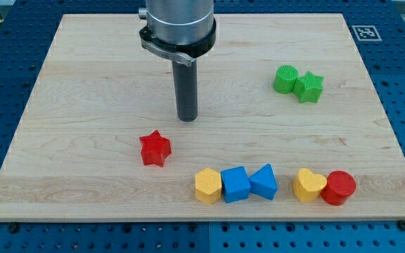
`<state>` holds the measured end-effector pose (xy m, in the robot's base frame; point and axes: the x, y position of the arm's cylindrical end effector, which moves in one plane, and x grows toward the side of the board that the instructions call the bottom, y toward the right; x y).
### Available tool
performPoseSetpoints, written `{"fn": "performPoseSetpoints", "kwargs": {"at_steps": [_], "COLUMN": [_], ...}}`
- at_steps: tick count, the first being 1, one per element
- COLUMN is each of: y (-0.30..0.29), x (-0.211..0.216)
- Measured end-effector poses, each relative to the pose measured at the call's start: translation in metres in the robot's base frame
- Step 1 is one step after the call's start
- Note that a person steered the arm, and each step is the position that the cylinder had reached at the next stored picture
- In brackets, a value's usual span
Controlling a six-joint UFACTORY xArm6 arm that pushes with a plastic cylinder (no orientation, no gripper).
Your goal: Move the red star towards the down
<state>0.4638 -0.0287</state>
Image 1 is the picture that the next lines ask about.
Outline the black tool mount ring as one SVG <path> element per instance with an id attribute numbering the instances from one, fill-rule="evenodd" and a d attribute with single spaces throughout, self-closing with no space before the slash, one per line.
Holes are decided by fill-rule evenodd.
<path id="1" fill-rule="evenodd" d="M 198 57 L 206 54 L 214 46 L 217 37 L 216 29 L 217 23 L 213 19 L 213 26 L 209 34 L 200 41 L 187 45 L 168 44 L 161 41 L 148 26 L 143 27 L 139 31 L 139 36 L 141 46 L 152 54 L 185 65 L 186 67 L 191 67 Z"/>

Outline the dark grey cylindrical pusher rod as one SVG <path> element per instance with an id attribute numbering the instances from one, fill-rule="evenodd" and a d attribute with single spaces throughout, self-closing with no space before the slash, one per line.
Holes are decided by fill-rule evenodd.
<path id="1" fill-rule="evenodd" d="M 172 62 L 176 111 L 183 122 L 191 122 L 198 116 L 197 63 L 190 67 Z"/>

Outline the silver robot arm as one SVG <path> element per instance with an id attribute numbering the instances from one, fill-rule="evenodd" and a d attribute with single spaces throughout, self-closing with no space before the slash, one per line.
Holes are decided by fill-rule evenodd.
<path id="1" fill-rule="evenodd" d="M 141 45 L 172 62 L 178 118 L 198 116 L 197 59 L 216 41 L 217 23 L 212 0 L 146 0 L 139 17 L 147 21 L 139 31 Z"/>

